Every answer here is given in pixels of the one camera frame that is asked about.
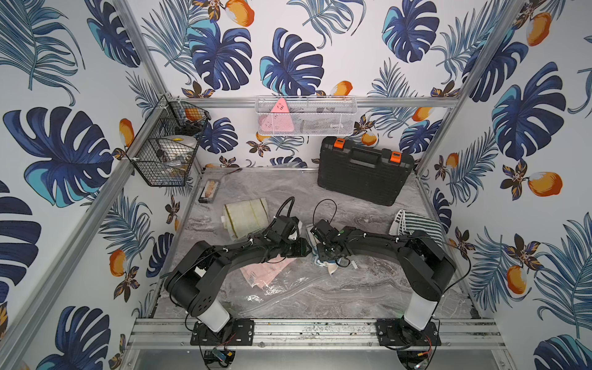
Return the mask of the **pink towel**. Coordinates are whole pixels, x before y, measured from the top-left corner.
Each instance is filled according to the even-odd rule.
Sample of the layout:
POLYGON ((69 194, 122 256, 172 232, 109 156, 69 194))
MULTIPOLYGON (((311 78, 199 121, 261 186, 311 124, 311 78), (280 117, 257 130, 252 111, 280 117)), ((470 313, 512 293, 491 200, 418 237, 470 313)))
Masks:
POLYGON ((240 272, 252 288, 259 287, 263 289, 268 287, 293 261, 295 261, 295 258, 277 256, 262 264, 252 264, 240 268, 240 272))

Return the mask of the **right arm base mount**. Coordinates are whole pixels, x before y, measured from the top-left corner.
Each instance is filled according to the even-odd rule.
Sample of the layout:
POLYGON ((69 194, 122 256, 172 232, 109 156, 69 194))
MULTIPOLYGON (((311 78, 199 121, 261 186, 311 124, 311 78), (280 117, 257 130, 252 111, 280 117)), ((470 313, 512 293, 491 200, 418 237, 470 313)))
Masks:
POLYGON ((376 334, 379 345, 393 348, 411 348, 441 345, 439 329, 433 321, 423 330, 413 328, 404 319, 378 319, 376 334))

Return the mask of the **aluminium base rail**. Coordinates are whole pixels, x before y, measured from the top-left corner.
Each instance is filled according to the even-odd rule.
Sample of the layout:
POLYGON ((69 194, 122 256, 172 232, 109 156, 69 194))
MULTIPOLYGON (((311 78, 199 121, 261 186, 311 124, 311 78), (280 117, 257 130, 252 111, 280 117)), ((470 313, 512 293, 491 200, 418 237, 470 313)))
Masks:
MULTIPOLYGON (((194 320, 138 319, 127 340, 133 349, 192 349, 214 346, 211 334, 188 331, 194 320)), ((253 350, 504 350, 506 345, 490 319, 436 319, 413 345, 396 339, 387 320, 254 319, 240 323, 223 340, 229 348, 253 350)))

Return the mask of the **small black battery box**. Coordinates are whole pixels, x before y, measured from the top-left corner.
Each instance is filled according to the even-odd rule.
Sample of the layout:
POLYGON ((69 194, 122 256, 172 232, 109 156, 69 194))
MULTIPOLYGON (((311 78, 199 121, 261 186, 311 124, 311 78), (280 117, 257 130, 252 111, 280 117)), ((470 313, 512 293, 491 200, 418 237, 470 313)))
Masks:
POLYGON ((214 203, 217 191, 220 187, 219 180, 207 180, 200 192, 198 202, 200 204, 212 204, 214 203))

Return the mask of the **cream striped towel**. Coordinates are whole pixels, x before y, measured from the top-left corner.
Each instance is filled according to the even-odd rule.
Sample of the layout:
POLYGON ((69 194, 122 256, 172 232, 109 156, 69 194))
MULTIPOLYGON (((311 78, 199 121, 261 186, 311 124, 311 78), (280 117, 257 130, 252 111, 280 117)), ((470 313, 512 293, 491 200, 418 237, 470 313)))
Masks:
POLYGON ((221 220, 232 240, 242 239, 268 226, 268 203, 265 198, 227 203, 221 220))

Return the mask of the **pink triangular object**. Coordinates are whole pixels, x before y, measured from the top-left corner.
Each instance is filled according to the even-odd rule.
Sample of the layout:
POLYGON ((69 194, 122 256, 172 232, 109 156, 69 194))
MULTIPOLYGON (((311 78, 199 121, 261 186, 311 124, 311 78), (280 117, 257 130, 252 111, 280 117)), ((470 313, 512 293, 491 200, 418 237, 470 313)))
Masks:
POLYGON ((280 98, 269 113, 259 117, 259 128, 263 134, 290 134, 294 132, 294 122, 285 98, 280 98))

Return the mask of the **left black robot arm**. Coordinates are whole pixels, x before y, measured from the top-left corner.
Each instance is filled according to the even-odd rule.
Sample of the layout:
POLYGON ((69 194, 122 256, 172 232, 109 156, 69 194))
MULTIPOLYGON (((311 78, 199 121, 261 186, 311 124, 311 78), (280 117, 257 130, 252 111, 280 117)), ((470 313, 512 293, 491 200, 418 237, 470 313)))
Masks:
POLYGON ((297 217, 276 216, 265 229, 242 242, 210 245, 199 241, 169 273, 164 287, 174 305, 219 333, 231 320, 217 300, 228 273, 250 265, 308 256, 311 247, 300 229, 297 217))

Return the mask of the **clear mesh wall tray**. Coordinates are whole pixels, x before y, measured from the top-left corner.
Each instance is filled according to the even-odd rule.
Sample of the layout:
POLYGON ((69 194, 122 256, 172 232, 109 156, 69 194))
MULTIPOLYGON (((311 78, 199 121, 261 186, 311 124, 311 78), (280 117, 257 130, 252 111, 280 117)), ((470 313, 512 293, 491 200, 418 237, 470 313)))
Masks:
POLYGON ((258 132, 263 136, 345 137, 353 133, 358 104, 352 97, 258 97, 254 110, 257 114, 258 132), (280 98, 285 98, 288 102, 294 132, 263 134, 259 128, 259 117, 263 113, 269 113, 280 98))

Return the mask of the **clear plastic vacuum bag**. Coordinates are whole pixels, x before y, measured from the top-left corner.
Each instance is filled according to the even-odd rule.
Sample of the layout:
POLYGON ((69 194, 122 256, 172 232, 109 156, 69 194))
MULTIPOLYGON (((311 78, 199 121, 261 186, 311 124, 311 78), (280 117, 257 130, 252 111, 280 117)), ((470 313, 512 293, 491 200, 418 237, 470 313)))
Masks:
MULTIPOLYGON (((378 206, 365 201, 338 204, 335 226, 356 226, 381 231, 378 206)), ((189 246, 198 241, 222 245, 232 241, 223 231, 220 218, 206 215, 205 207, 194 208, 184 234, 189 246)), ((327 267, 314 264, 312 254, 296 258, 271 280, 251 287, 251 277, 237 269, 227 274, 217 300, 232 315, 255 319, 375 319, 381 316, 384 303, 384 277, 378 260, 353 257, 353 266, 334 274, 327 267)))

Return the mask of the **black plastic tool case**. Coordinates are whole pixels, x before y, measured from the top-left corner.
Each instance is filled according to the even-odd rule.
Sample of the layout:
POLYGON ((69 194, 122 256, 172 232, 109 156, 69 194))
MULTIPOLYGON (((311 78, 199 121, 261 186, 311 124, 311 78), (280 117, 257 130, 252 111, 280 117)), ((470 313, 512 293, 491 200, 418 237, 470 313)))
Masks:
POLYGON ((409 154, 325 137, 320 151, 318 185, 328 191, 390 207, 414 166, 415 161, 409 154))

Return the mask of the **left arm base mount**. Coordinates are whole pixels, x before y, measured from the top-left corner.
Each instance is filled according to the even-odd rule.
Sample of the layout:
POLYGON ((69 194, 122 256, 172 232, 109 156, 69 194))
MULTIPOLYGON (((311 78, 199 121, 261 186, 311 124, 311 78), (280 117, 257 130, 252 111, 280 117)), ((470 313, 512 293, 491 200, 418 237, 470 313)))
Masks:
POLYGON ((191 335, 193 346, 252 346, 255 322, 251 319, 231 319, 220 331, 214 332, 203 323, 196 323, 191 335))

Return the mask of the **black white striped towel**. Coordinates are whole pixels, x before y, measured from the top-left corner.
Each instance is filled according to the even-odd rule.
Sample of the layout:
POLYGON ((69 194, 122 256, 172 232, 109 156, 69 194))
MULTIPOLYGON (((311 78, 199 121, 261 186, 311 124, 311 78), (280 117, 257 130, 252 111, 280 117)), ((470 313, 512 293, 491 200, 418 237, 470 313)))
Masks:
POLYGON ((415 231, 424 231, 438 245, 444 245, 443 228, 441 223, 404 209, 397 212, 388 234, 392 236, 411 235, 415 231))

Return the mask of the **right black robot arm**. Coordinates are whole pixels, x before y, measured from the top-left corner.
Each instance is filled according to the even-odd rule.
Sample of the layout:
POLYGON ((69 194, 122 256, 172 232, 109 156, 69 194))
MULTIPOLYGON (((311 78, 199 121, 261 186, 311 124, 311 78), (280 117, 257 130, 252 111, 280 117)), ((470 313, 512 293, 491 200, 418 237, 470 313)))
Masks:
POLYGON ((339 230, 327 220, 320 220, 311 234, 318 241, 320 261, 366 255, 399 264, 413 290, 402 319, 416 331, 424 330, 430 323, 456 273, 456 263, 425 231, 410 235, 376 234, 353 227, 339 230))

